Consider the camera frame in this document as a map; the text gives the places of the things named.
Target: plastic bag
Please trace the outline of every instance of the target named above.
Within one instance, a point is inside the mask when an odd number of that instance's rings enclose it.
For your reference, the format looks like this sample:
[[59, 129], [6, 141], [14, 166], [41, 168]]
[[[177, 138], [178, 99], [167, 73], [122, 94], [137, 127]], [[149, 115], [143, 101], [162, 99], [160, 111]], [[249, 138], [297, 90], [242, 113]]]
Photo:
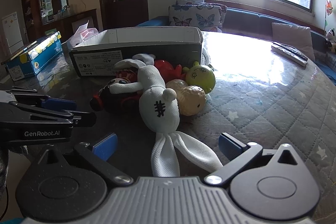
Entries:
[[74, 46], [82, 43], [84, 40], [98, 34], [96, 28], [88, 29], [89, 21], [82, 26], [79, 26], [75, 34], [67, 40], [68, 49], [71, 50]]

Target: red toy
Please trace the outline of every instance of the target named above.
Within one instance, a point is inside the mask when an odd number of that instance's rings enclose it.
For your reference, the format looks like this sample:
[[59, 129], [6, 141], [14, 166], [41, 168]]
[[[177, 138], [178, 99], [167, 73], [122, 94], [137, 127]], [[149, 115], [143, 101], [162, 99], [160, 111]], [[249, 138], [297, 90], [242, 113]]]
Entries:
[[185, 73], [182, 74], [182, 66], [177, 65], [174, 69], [173, 65], [164, 60], [154, 61], [154, 66], [159, 70], [165, 83], [174, 79], [185, 80]]

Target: white stuffed bunny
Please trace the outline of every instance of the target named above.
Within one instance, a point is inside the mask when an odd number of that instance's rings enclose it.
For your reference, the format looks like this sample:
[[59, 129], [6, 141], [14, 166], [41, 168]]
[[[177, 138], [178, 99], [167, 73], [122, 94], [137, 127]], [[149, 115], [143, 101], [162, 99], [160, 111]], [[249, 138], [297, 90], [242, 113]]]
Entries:
[[139, 110], [146, 126], [156, 132], [156, 143], [152, 151], [152, 172], [157, 177], [180, 176], [179, 162], [174, 146], [191, 162], [214, 172], [223, 165], [207, 145], [195, 138], [176, 131], [179, 123], [179, 107], [176, 92], [166, 89], [165, 82], [154, 66], [153, 55], [137, 54], [133, 59], [125, 59], [115, 64], [115, 68], [138, 68], [138, 82], [113, 84], [112, 94], [143, 90], [139, 100]]

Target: cable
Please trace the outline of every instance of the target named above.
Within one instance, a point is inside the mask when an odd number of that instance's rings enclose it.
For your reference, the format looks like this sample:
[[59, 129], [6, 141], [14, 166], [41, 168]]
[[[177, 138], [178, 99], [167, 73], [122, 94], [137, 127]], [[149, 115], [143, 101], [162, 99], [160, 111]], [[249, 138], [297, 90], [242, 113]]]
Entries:
[[7, 195], [6, 208], [5, 208], [4, 212], [2, 213], [2, 215], [1, 215], [1, 217], [0, 217], [0, 221], [3, 219], [3, 217], [5, 216], [5, 214], [7, 213], [7, 210], [8, 210], [8, 202], [9, 202], [9, 198], [8, 198], [8, 189], [7, 189], [7, 185], [6, 185], [6, 195]]
[[83, 0], [81, 0], [81, 2], [84, 4], [84, 6], [85, 6], [85, 8], [84, 8], [84, 12], [86, 11], [86, 5], [85, 5], [85, 3], [84, 3], [84, 1]]

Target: green toy ball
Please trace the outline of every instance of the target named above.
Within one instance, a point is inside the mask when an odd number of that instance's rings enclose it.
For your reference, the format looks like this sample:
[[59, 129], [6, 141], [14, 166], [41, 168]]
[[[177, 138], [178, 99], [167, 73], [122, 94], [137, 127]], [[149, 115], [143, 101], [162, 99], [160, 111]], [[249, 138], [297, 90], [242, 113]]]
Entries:
[[183, 68], [186, 72], [185, 81], [188, 85], [197, 85], [202, 88], [205, 94], [208, 94], [213, 90], [216, 84], [216, 78], [211, 68], [205, 65], [200, 65], [197, 61], [194, 62], [194, 66], [189, 69]]

